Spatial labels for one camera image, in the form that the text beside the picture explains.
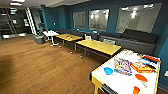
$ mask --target orange object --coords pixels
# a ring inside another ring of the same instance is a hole
[[[140,89],[136,86],[134,86],[134,89],[133,89],[133,94],[138,94],[140,92]]]
[[[135,74],[135,77],[140,81],[148,82],[148,80],[143,75]]]
[[[131,67],[139,73],[152,73],[154,69],[150,68],[143,62],[130,62]]]
[[[148,55],[146,55],[144,57],[149,58],[149,59],[154,60],[154,61],[157,61],[157,62],[160,61],[159,59],[151,57],[151,56],[148,56]]]

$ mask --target baseboard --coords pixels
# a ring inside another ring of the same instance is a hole
[[[166,86],[164,86],[164,85],[162,85],[162,84],[158,84],[158,88],[160,88],[160,89],[162,89],[162,90],[168,92],[168,87],[166,87]]]

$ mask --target white chair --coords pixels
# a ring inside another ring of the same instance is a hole
[[[92,40],[92,37],[85,34],[85,40]]]
[[[104,39],[103,42],[115,45],[115,41],[113,41],[113,40]]]

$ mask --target wooden table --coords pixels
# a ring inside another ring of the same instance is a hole
[[[85,46],[85,52],[84,52],[85,54],[86,54],[86,47],[106,53],[111,56],[121,48],[120,46],[117,45],[112,45],[96,40],[82,40],[78,41],[77,43]]]
[[[60,38],[63,40],[63,45],[64,45],[64,41],[74,41],[75,43],[75,51],[76,51],[76,40],[82,39],[82,37],[79,36],[75,36],[75,35],[71,35],[71,34],[61,34],[61,35],[56,35],[56,37]]]
[[[137,56],[137,53],[133,53],[131,55],[130,53],[126,54],[125,51],[120,52],[115,57],[126,59],[129,62],[134,62],[134,61],[138,62],[138,59],[140,59],[140,57]],[[91,72],[90,80],[95,84],[94,94],[98,93],[98,89],[106,92],[105,90],[103,90],[104,85],[108,86],[107,87],[108,89],[112,89],[113,91],[117,92],[117,93],[110,93],[110,94],[133,94],[134,86],[140,89],[139,94],[157,93],[157,84],[158,84],[161,61],[159,61],[157,64],[152,63],[152,65],[155,66],[156,68],[154,73],[138,73],[136,70],[134,70],[131,67],[131,70],[132,70],[131,76],[124,75],[117,72],[113,72],[112,75],[106,75],[104,72],[104,68],[109,67],[114,70],[115,57],[111,58],[110,60],[102,64],[100,67],[96,68],[94,71]],[[143,83],[135,77],[135,74],[141,74],[148,80],[148,82],[145,83],[147,87],[144,87]]]

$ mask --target window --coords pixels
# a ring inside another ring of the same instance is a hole
[[[151,33],[160,7],[161,3],[120,8],[116,32],[132,29]]]
[[[109,9],[89,11],[89,29],[106,31]]]
[[[85,28],[85,12],[73,13],[74,28]]]

